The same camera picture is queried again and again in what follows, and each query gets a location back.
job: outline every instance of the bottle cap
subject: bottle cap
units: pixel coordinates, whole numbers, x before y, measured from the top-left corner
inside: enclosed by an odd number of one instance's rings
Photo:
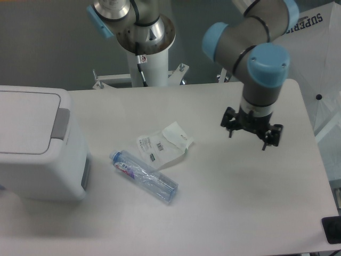
[[[117,153],[119,153],[119,151],[117,151],[117,150],[114,150],[113,152],[111,152],[111,154],[110,154],[110,159],[111,160],[113,160],[114,159],[114,157],[117,155]]]

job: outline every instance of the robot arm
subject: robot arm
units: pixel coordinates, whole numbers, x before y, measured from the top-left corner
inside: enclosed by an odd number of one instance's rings
[[[288,76],[288,52],[270,43],[293,27],[299,17],[294,0],[257,0],[236,27],[216,23],[206,32],[203,51],[244,83],[239,113],[227,108],[222,126],[246,130],[266,146],[278,146],[282,125],[270,125],[272,106]]]
[[[153,24],[160,16],[159,0],[95,0],[91,7],[114,34],[135,23],[142,26]]]

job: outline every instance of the table surface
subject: table surface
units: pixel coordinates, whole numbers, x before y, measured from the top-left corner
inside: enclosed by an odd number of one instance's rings
[[[0,191],[2,256],[277,255],[341,249],[321,224],[337,215],[297,83],[287,80],[271,123],[279,147],[220,127],[239,109],[242,84],[75,91],[75,113],[93,155],[79,203],[20,199]],[[166,205],[114,170],[108,155],[174,121],[194,137],[162,172],[179,190]]]

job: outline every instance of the plastic water bottle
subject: plastic water bottle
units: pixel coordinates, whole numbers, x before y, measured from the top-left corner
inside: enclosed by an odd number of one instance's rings
[[[125,173],[166,203],[171,202],[177,191],[176,182],[125,150],[114,151],[110,158],[118,171]]]

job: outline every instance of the container lid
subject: container lid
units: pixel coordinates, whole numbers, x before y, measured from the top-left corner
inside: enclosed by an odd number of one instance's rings
[[[60,101],[53,93],[0,91],[0,154],[45,153]]]
[[[111,154],[110,154],[110,159],[111,160],[113,160],[114,159],[114,157],[117,155],[117,153],[119,153],[119,151],[117,151],[117,150],[114,150],[113,152],[111,152]]]

